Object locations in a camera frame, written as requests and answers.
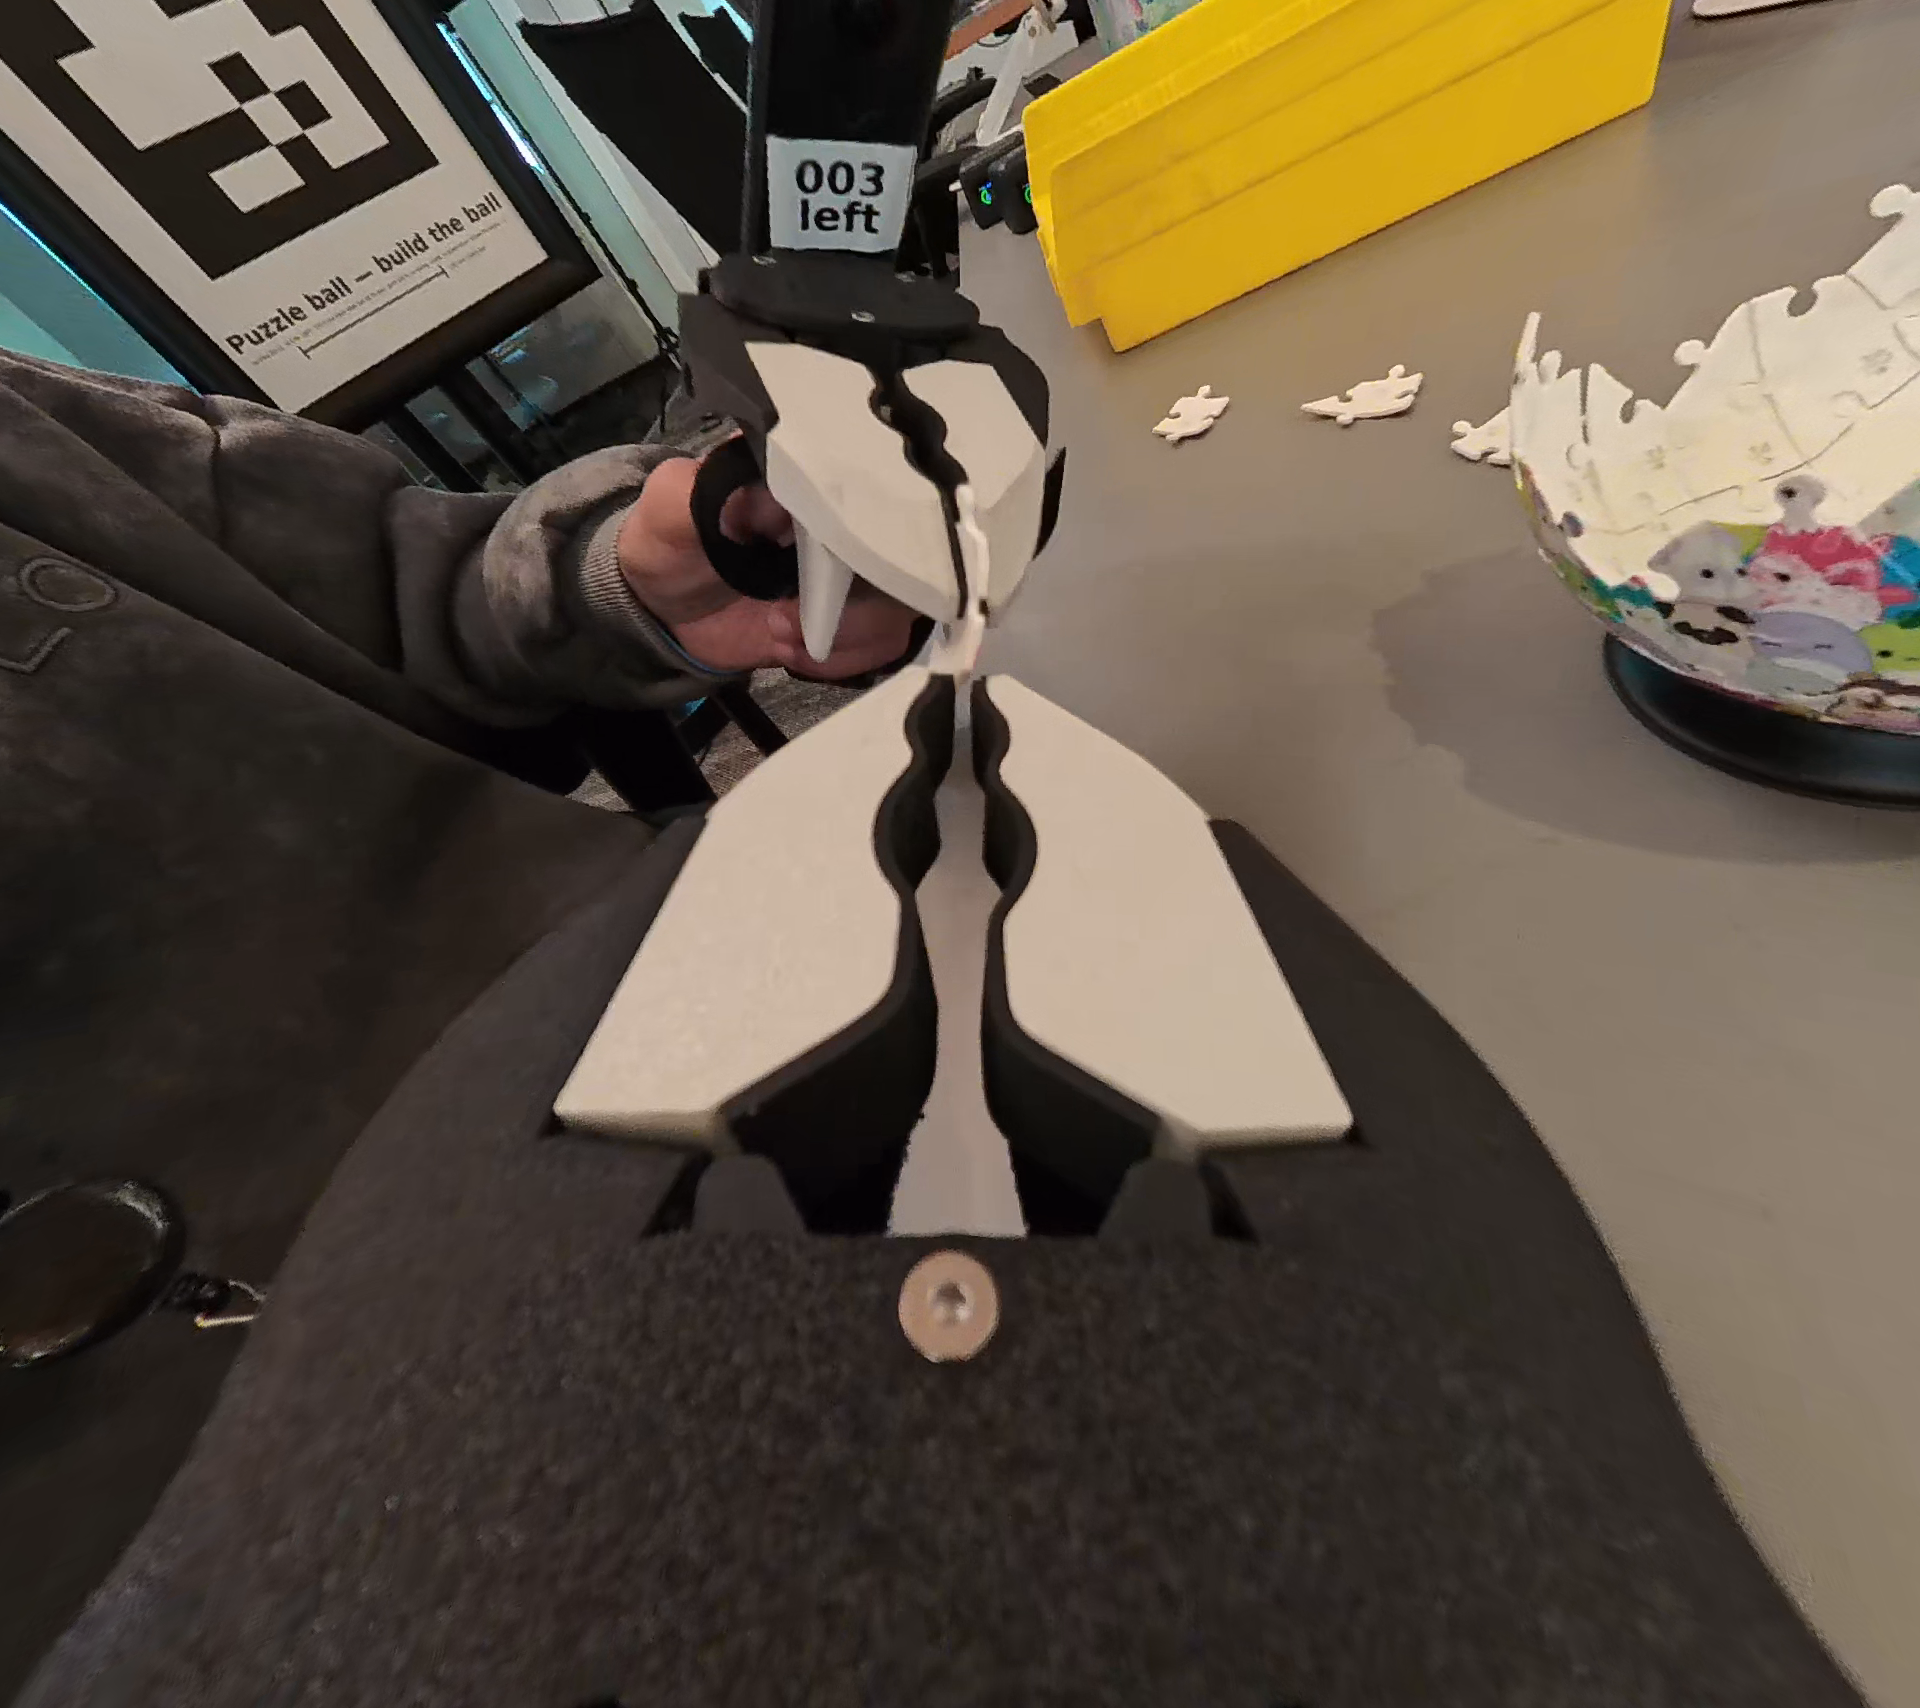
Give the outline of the person's left forearm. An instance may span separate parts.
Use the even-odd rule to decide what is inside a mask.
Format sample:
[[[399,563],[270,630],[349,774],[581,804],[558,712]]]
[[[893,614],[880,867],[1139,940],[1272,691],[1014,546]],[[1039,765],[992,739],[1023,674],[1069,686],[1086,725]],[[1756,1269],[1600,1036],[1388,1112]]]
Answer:
[[[418,732],[722,685],[618,564],[658,447],[449,492],[340,428],[4,352],[2,459],[6,530]]]

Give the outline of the black white marker poster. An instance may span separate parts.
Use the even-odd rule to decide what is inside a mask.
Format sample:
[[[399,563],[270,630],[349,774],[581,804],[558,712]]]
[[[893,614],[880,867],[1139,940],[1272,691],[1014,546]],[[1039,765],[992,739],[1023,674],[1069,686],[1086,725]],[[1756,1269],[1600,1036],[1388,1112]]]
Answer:
[[[202,391],[362,428],[601,270],[420,0],[2,0],[4,200]]]

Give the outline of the yellow box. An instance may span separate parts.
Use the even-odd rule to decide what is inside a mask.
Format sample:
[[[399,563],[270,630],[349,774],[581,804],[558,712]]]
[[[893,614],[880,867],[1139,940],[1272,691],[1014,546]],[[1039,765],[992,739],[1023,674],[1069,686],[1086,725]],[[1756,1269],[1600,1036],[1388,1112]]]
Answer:
[[[1024,115],[1069,326],[1129,352],[1643,111],[1672,0],[1200,0]]]

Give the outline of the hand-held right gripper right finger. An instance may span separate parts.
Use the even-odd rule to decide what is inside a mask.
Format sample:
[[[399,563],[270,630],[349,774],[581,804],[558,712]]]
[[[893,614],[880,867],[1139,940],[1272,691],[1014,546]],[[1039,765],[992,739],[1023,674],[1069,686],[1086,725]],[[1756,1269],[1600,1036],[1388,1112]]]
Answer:
[[[997,672],[972,686],[978,1054],[1033,1234],[1094,1234],[1153,1162],[1324,1149],[1354,1110],[1213,816]]]

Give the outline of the black office chair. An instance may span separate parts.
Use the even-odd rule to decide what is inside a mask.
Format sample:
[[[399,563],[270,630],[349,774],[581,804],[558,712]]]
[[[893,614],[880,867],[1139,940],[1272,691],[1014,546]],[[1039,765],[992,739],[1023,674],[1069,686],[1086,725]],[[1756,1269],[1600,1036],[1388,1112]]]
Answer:
[[[742,246],[748,113],[658,0],[581,23],[516,24],[593,131],[658,192],[702,257],[689,286]]]

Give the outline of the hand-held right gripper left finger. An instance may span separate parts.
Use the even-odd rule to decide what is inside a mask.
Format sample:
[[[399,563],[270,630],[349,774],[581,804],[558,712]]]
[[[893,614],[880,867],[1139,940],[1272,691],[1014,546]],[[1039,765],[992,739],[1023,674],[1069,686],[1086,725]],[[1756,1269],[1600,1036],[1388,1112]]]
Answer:
[[[709,811],[558,1127],[760,1159],[812,1231],[888,1231],[938,1068],[919,889],[943,849],[954,720],[954,679],[907,668]]]

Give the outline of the partly built white puzzle ball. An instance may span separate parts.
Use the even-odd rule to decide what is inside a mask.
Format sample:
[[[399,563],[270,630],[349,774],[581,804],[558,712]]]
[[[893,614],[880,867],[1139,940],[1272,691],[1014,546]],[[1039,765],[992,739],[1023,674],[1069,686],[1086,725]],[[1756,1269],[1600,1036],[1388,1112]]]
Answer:
[[[1548,569],[1679,695],[1869,742],[1919,735],[1919,195],[1811,292],[1674,349],[1669,401],[1542,344],[1505,408]]]

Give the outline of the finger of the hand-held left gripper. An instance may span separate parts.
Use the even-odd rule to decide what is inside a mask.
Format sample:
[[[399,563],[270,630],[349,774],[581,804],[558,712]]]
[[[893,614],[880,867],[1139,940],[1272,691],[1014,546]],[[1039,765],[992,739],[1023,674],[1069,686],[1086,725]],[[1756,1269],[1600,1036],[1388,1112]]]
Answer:
[[[797,529],[919,617],[959,618],[948,506],[903,434],[876,414],[875,377],[797,343],[752,343],[746,355],[775,410],[766,487]]]
[[[1002,623],[1043,546],[1047,448],[992,365],[932,363],[907,374],[907,391],[943,425],[988,548],[984,605]]]

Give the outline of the person's left hand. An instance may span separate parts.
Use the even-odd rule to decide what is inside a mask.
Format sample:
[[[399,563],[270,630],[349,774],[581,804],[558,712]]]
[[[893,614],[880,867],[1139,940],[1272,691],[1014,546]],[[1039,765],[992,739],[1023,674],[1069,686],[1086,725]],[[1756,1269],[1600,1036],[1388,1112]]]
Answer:
[[[712,569],[694,519],[711,459],[676,457],[644,483],[618,527],[616,561],[639,607],[681,653],[720,679],[771,670],[851,686],[899,668],[914,653],[919,617],[866,583],[842,607],[829,656],[806,651],[797,600],[742,597]]]

